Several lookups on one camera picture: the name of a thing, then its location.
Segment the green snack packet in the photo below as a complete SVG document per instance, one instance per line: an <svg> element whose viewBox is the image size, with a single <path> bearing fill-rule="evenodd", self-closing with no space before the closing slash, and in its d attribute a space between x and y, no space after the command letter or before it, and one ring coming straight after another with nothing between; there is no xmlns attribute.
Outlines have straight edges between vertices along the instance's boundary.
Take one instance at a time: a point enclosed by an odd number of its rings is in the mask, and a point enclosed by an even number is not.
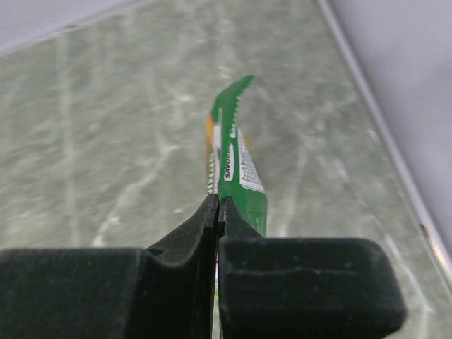
<svg viewBox="0 0 452 339"><path fill-rule="evenodd" d="M237 123L241 96L253 80L253 75L240 78L213 101L206 119L206 191L231 197L241 217L266 236L268 198Z"/></svg>

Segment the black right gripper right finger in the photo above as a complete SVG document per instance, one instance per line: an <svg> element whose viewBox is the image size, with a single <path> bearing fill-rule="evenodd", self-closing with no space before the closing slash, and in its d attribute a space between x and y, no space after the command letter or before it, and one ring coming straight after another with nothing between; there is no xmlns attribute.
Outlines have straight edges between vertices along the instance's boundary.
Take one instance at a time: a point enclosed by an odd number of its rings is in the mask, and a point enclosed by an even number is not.
<svg viewBox="0 0 452 339"><path fill-rule="evenodd" d="M220 202L224 338L385 338L406 305L384 250L363 238L268 238Z"/></svg>

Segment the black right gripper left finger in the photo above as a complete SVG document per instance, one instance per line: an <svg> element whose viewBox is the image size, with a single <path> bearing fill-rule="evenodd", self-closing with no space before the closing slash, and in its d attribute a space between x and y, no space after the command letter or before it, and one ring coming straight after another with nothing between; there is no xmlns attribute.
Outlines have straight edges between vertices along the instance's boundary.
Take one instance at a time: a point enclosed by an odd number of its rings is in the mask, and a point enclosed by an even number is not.
<svg viewBox="0 0 452 339"><path fill-rule="evenodd" d="M4 249L2 338L210 338L216 197L147 248Z"/></svg>

